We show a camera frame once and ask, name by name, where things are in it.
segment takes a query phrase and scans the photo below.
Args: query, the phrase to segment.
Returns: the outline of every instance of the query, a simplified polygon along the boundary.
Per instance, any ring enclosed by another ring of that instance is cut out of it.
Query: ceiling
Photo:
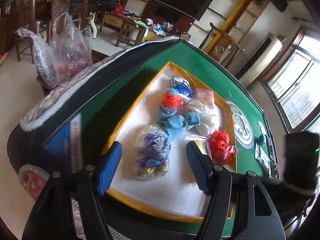
[[[293,13],[294,17],[313,21],[307,8],[301,0],[286,0],[288,2],[288,8]]]

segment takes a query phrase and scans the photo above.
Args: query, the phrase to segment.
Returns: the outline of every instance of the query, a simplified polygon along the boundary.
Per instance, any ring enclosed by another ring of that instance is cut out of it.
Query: yellow trim
[[[242,6],[244,5],[246,0],[241,0],[236,8],[233,10],[233,12],[230,14],[229,18],[226,20],[226,22],[224,23],[224,25],[221,27],[221,30],[225,30],[230,22],[234,19],[235,15],[238,13],[238,11],[242,8]],[[218,41],[218,39],[221,37],[220,33],[217,33],[215,35],[215,37],[213,38],[213,40],[210,42],[210,44],[205,48],[204,52],[208,53],[210,51],[210,49],[215,45],[215,43]]]
[[[150,83],[144,88],[144,90],[140,93],[140,95],[136,98],[134,103],[130,106],[128,111],[124,114],[124,116],[121,118],[117,126],[115,127],[114,131],[112,132],[111,136],[109,137],[108,142],[105,145],[105,148],[102,151],[102,154],[106,154],[111,147],[112,143],[116,140],[122,126],[125,124],[125,122],[129,119],[132,112],[135,110],[137,105],[140,103],[140,101],[145,97],[145,95],[150,90],[151,86],[156,82],[156,80],[164,73],[164,71],[167,69],[167,67],[170,67],[171,70],[174,70],[178,76],[181,76],[185,79],[187,79],[190,82],[190,85],[192,87],[207,89],[210,91],[213,91],[211,88],[209,88],[206,84],[204,84],[201,80],[197,79],[194,75],[190,74],[188,71],[182,69],[178,65],[174,64],[173,62],[169,61],[157,74],[156,76],[150,81]],[[233,128],[233,120],[232,120],[232,113],[231,108],[227,104],[226,101],[224,101],[218,94],[216,94],[214,91],[214,99],[215,104],[219,106],[220,108],[224,109],[226,113],[226,130],[230,138],[230,144],[236,145],[236,137],[234,133]],[[230,163],[228,163],[234,171],[236,171],[236,158],[233,159]],[[110,188],[107,193],[112,196],[113,198],[119,200],[120,202],[126,204],[127,206],[130,206],[140,212],[159,217],[162,219],[168,219],[168,220],[175,220],[180,221],[184,223],[202,223],[203,217],[190,217],[190,216],[182,216],[182,215],[175,215],[168,212],[161,211],[157,208],[154,208],[150,205],[147,205],[145,203],[142,203],[140,201],[135,200],[134,198],[127,196],[126,194],[116,190],[115,188]],[[231,218],[232,215],[232,208],[229,208],[228,212],[228,218]]]

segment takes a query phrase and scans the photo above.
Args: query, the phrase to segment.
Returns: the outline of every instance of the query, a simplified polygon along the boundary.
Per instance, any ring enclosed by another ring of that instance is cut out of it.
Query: floor
[[[116,44],[117,32],[104,27],[98,31],[97,38],[93,40],[93,49],[106,55],[112,55],[122,49],[128,48],[125,44]],[[11,131],[19,124],[20,119],[38,101],[43,98],[40,85],[36,82],[36,67],[31,63],[30,56],[21,56],[17,61],[14,48],[10,51],[8,59],[0,66],[0,216],[8,228],[21,239],[23,229],[30,214],[33,199],[27,194],[18,182],[18,177],[9,163],[7,156],[7,140]],[[275,138],[280,169],[284,166],[283,131],[279,130],[279,120],[275,119],[273,108],[265,99],[263,87],[254,83],[249,92],[258,104],[265,109],[271,129]]]
[[[118,38],[118,32],[113,31],[107,27],[103,27],[102,32],[97,33],[97,37],[93,39],[92,49],[111,56],[123,49],[129,48],[128,45],[120,43],[119,47],[116,47],[116,41]]]
[[[31,57],[21,55],[18,62],[14,49],[0,66],[0,216],[18,239],[22,237],[34,201],[18,182],[9,163],[7,141],[24,114],[44,96],[36,76]]]

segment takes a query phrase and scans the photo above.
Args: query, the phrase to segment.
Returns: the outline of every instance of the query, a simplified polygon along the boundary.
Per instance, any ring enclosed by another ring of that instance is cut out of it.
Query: drawer
[[[147,41],[154,41],[154,40],[157,40],[157,39],[161,39],[162,36],[160,35],[157,35],[154,31],[152,30],[149,30],[148,31],[148,34],[147,34],[147,37],[146,37],[146,40]]]
[[[122,25],[122,19],[112,14],[107,14],[104,19],[104,22],[119,28],[121,28]]]

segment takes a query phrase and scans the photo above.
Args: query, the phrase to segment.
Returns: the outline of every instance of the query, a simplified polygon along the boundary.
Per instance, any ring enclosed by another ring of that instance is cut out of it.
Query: red plastic bag
[[[229,135],[223,131],[215,131],[209,138],[211,150],[225,151],[229,145]]]
[[[215,131],[209,138],[210,158],[221,165],[226,165],[238,154],[235,145],[229,145],[229,135],[223,131]]]
[[[118,5],[117,5],[117,7],[116,7],[116,9],[115,9],[115,13],[116,13],[117,15],[124,15],[124,10],[123,10],[121,4],[118,4]]]
[[[179,95],[174,95],[173,93],[165,93],[161,100],[161,104],[164,104],[171,112],[175,108],[183,106],[183,98]]]

